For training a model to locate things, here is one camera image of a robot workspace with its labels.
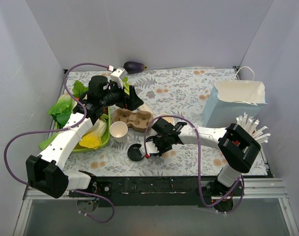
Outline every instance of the green plate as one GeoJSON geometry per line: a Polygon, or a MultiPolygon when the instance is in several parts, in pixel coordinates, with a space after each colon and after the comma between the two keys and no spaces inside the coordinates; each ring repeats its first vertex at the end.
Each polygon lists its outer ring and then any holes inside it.
{"type": "Polygon", "coordinates": [[[87,148],[87,147],[82,147],[81,145],[77,144],[75,146],[75,148],[73,149],[72,153],[80,153],[80,152],[88,152],[88,151],[96,151],[98,149],[104,148],[110,139],[110,132],[109,132],[109,128],[111,126],[111,117],[110,117],[110,109],[108,107],[108,122],[107,122],[107,129],[104,133],[104,135],[101,137],[101,145],[97,148],[97,149],[93,149],[93,148],[87,148]]]}

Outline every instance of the paper cup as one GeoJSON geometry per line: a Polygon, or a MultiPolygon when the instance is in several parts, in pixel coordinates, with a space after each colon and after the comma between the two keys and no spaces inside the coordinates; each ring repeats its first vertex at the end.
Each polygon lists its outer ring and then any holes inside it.
{"type": "Polygon", "coordinates": [[[111,136],[120,144],[126,142],[128,139],[128,126],[122,121],[113,123],[109,131],[111,136]]]}
{"type": "MultiPolygon", "coordinates": [[[[167,113],[162,113],[162,114],[159,114],[158,117],[159,117],[159,116],[169,116],[169,114],[167,114],[167,113]]],[[[175,125],[175,120],[174,120],[173,117],[163,117],[163,119],[166,120],[166,121],[168,121],[169,123],[175,125]]]]}

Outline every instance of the floral tablecloth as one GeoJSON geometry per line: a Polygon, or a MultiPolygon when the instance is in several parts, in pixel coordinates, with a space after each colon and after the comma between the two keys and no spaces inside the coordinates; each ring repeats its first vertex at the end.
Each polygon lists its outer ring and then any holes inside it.
{"type": "MultiPolygon", "coordinates": [[[[154,112],[186,117],[202,126],[202,110],[216,81],[231,80],[233,69],[161,69],[129,75],[138,96],[154,112]]],[[[110,76],[105,71],[71,72],[67,86],[71,89],[75,80],[88,86],[94,75],[110,76]]],[[[72,154],[65,171],[85,170],[96,176],[196,176],[198,169],[196,145],[174,145],[173,150],[162,157],[144,158],[133,162],[127,156],[131,144],[141,143],[144,134],[129,128],[128,141],[118,144],[111,137],[105,148],[93,152],[72,154]]],[[[202,147],[202,175],[215,176],[227,163],[222,153],[210,147],[202,147]]],[[[249,175],[266,175],[261,155],[255,160],[249,175]]]]}

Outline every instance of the toy eggplant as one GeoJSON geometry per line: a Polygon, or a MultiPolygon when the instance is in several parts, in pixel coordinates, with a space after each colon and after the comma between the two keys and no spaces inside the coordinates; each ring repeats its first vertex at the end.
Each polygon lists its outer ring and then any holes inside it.
{"type": "Polygon", "coordinates": [[[135,74],[142,72],[147,67],[142,63],[134,62],[134,61],[127,61],[123,65],[124,69],[128,72],[128,74],[135,74]]]}

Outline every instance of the light blue paper bag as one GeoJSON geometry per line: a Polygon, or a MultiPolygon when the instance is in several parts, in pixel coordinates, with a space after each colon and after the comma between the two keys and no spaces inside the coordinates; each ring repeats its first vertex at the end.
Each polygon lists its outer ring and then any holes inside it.
{"type": "Polygon", "coordinates": [[[203,126],[227,127],[236,123],[236,117],[247,113],[255,117],[265,103],[265,86],[262,82],[227,80],[214,84],[202,111],[203,126]]]}

